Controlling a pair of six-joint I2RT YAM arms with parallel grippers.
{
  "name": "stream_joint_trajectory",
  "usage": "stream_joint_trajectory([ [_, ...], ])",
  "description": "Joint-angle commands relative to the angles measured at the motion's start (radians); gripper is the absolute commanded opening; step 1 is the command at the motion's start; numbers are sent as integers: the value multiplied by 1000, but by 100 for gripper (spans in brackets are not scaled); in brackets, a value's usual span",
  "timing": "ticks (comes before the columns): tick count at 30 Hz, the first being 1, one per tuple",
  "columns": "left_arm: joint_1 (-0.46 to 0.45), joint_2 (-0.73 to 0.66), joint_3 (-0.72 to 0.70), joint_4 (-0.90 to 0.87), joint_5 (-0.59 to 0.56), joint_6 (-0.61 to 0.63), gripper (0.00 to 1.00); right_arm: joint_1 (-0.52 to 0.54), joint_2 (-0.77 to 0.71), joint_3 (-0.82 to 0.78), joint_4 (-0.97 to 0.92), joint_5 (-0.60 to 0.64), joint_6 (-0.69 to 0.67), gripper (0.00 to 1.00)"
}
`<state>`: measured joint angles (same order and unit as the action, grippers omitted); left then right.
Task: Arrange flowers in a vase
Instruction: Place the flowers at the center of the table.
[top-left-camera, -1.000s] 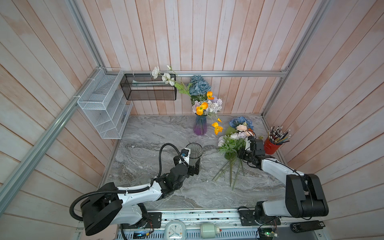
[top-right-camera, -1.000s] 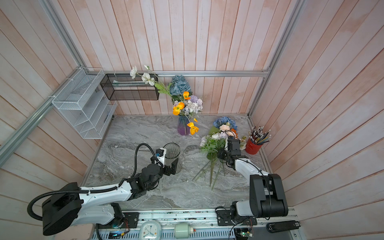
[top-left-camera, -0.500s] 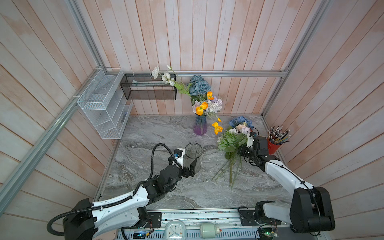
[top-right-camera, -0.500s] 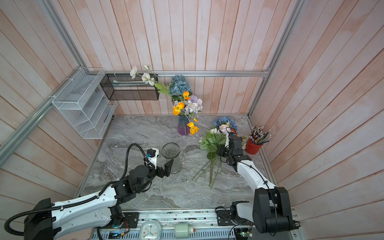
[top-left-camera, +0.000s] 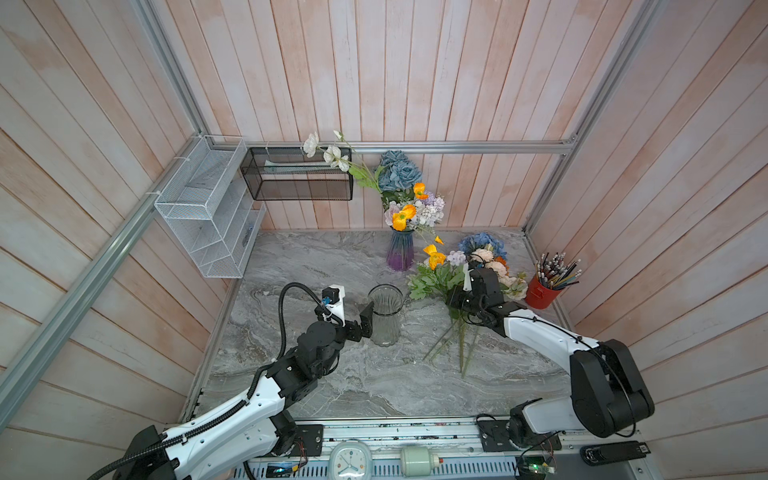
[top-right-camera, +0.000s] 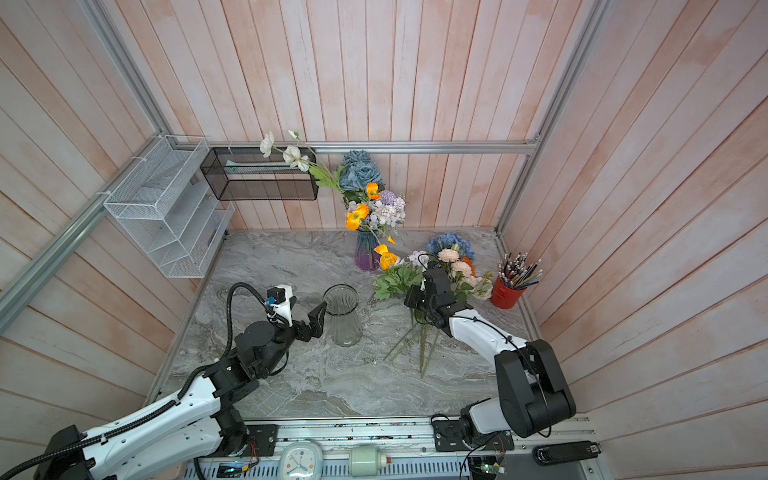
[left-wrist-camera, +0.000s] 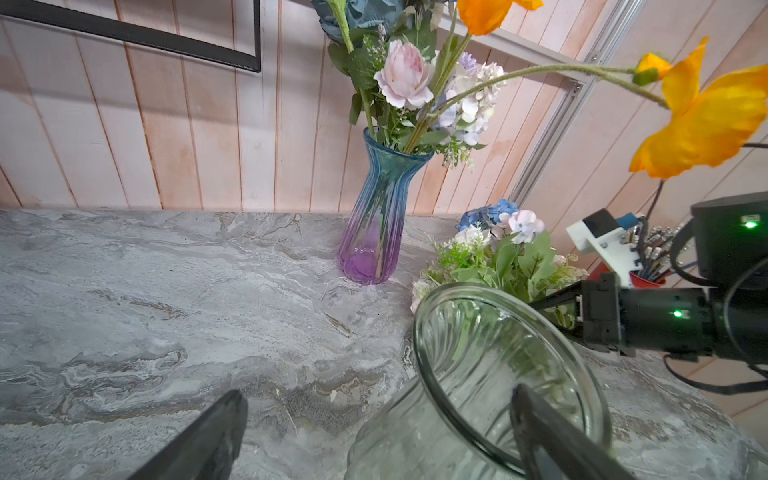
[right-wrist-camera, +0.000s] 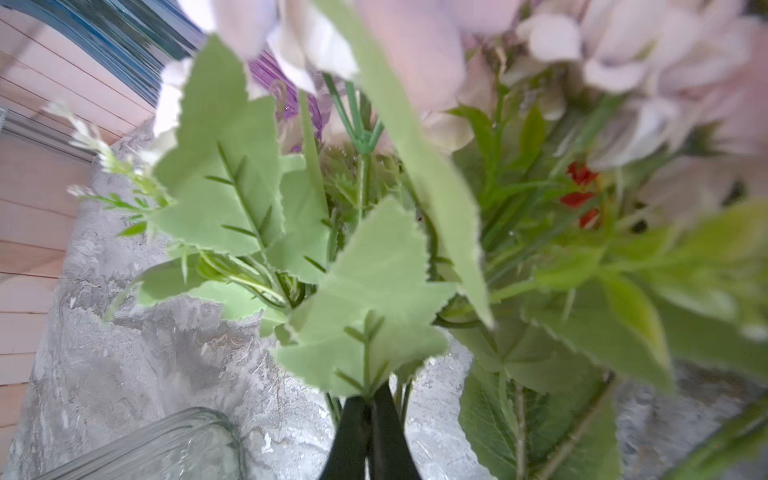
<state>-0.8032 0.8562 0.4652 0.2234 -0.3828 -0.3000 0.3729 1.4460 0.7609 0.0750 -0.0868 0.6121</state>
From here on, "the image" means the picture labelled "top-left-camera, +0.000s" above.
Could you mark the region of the clear grey glass vase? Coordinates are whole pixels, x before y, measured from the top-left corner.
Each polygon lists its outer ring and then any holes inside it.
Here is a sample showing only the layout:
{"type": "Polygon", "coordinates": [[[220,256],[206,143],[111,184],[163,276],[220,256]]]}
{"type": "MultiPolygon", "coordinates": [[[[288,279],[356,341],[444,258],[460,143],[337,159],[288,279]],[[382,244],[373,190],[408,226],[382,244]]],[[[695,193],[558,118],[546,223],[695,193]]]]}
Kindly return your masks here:
{"type": "Polygon", "coordinates": [[[400,338],[405,296],[392,284],[379,284],[368,293],[373,303],[373,332],[371,340],[380,347],[390,347],[400,338]]]}

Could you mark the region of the blue purple glass vase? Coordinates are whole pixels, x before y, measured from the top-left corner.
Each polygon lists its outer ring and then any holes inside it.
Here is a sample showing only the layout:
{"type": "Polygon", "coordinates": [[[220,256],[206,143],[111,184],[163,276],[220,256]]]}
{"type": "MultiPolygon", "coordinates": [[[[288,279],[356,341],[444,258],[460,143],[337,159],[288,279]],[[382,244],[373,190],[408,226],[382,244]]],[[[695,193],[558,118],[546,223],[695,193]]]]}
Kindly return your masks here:
{"type": "Polygon", "coordinates": [[[414,232],[392,228],[392,236],[386,255],[388,266],[394,271],[407,271],[414,262],[414,232]]]}

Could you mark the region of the orange poppy flower bunch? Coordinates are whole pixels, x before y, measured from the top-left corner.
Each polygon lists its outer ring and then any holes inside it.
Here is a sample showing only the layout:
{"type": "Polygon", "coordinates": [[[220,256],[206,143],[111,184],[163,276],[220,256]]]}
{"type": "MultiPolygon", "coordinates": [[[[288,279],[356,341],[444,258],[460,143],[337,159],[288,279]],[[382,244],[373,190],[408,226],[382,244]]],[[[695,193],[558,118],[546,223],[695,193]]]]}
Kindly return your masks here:
{"type": "Polygon", "coordinates": [[[392,230],[387,253],[387,263],[395,271],[407,271],[415,258],[415,237],[420,236],[428,245],[441,244],[435,235],[436,227],[445,215],[443,197],[431,192],[424,183],[418,182],[408,190],[396,191],[385,213],[385,221],[392,230]]]}

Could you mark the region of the pastel purple flower bunch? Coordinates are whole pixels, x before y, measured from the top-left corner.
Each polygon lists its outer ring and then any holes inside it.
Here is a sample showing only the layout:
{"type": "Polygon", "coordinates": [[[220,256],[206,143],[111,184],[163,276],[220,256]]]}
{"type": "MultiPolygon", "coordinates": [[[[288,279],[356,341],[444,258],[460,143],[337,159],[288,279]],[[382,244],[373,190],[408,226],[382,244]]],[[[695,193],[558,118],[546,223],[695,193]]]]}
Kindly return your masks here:
{"type": "Polygon", "coordinates": [[[433,230],[444,218],[445,200],[432,192],[423,199],[391,202],[384,209],[384,222],[398,231],[433,230]]]}

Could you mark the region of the blue rose bunch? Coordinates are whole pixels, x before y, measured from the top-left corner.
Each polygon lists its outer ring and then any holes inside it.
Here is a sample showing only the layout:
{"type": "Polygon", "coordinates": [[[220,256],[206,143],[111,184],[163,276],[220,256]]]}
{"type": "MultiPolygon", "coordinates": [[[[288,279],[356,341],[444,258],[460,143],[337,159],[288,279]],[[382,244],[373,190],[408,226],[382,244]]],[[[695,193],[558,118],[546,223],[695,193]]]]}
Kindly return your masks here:
{"type": "Polygon", "coordinates": [[[377,181],[384,207],[391,202],[414,200],[414,186],[422,180],[420,168],[400,150],[390,150],[381,156],[377,181]]]}

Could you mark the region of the white flower stem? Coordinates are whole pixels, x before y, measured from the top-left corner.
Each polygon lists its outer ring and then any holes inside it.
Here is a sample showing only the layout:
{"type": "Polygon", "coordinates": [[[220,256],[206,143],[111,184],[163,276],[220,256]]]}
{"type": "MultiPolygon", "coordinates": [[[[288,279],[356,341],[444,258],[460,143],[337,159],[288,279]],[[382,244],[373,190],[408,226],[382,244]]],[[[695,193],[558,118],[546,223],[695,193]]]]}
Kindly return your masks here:
{"type": "Polygon", "coordinates": [[[353,160],[352,154],[355,153],[356,150],[345,139],[342,132],[334,130],[333,133],[338,142],[350,149],[350,154],[343,154],[341,148],[336,143],[322,147],[317,132],[310,133],[304,140],[301,147],[302,152],[308,158],[312,158],[317,153],[320,153],[328,166],[351,174],[363,188],[370,188],[375,190],[378,194],[381,194],[382,190],[378,183],[377,174],[364,163],[355,162],[353,160]]]}

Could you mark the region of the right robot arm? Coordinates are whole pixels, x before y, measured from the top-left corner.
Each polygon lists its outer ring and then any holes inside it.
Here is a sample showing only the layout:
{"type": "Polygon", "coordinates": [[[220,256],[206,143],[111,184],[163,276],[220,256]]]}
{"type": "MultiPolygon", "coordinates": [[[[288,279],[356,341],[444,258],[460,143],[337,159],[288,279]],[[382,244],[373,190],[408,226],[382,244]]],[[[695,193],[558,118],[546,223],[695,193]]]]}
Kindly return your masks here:
{"type": "Polygon", "coordinates": [[[451,308],[474,325],[536,350],[570,378],[568,396],[529,400],[510,410],[507,432],[514,446],[536,447],[568,431],[598,438],[621,435],[655,413],[650,391],[624,343],[581,336],[507,301],[490,268],[466,266],[462,280],[447,295],[451,308]]]}

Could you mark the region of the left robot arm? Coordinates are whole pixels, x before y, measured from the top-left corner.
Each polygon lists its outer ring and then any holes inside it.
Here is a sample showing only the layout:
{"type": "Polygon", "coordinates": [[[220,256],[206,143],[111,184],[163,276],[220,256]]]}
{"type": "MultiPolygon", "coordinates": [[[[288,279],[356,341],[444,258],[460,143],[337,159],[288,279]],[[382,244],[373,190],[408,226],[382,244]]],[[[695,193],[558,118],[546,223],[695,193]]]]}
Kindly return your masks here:
{"type": "Polygon", "coordinates": [[[373,304],[360,321],[316,321],[297,345],[257,371],[255,383],[206,414],[160,433],[134,437],[115,479],[213,479],[254,457],[293,448],[297,425],[288,408],[333,372],[349,342],[372,334],[373,304]]]}

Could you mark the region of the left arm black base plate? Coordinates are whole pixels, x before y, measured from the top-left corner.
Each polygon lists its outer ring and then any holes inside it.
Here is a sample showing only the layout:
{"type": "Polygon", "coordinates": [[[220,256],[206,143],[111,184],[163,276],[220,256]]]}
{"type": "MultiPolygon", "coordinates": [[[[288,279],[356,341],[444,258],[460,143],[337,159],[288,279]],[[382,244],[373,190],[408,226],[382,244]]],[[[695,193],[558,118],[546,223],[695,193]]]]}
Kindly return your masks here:
{"type": "Polygon", "coordinates": [[[318,457],[322,453],[324,426],[299,424],[277,431],[277,442],[264,458],[318,457]]]}

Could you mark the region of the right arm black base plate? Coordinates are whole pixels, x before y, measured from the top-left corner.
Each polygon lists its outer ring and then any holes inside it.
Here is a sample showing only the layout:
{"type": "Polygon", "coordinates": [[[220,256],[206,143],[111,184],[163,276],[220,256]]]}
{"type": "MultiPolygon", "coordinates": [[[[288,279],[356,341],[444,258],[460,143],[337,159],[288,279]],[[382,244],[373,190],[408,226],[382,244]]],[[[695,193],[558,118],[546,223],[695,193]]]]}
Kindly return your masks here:
{"type": "Polygon", "coordinates": [[[482,414],[475,418],[475,424],[484,452],[522,452],[527,449],[544,452],[562,449],[558,433],[533,433],[517,419],[498,420],[482,414]]]}

